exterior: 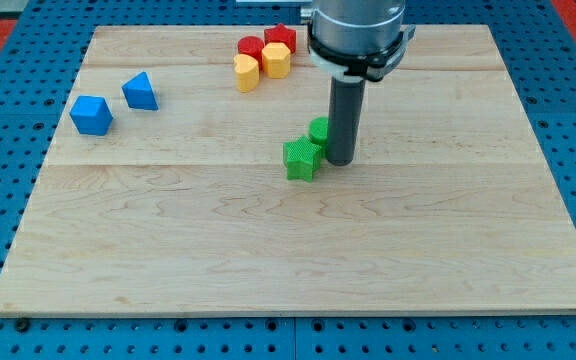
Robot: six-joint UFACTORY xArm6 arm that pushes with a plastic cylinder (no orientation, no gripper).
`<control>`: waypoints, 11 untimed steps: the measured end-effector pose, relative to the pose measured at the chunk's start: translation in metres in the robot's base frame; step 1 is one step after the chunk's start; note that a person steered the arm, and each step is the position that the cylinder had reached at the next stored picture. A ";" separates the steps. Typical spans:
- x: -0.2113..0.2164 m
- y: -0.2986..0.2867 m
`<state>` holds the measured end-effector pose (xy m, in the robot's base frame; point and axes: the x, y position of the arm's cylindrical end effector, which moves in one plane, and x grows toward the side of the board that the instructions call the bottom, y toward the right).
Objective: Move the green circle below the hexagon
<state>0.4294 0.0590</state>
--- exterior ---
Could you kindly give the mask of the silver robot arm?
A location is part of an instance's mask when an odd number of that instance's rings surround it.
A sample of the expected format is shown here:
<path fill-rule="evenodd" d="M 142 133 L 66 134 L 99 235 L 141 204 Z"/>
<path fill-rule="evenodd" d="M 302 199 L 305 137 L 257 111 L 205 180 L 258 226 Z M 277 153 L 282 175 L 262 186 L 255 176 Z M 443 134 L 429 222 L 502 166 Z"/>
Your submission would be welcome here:
<path fill-rule="evenodd" d="M 346 82 L 379 82 L 401 63 L 416 27 L 405 0 L 314 0 L 307 22 L 312 62 Z"/>

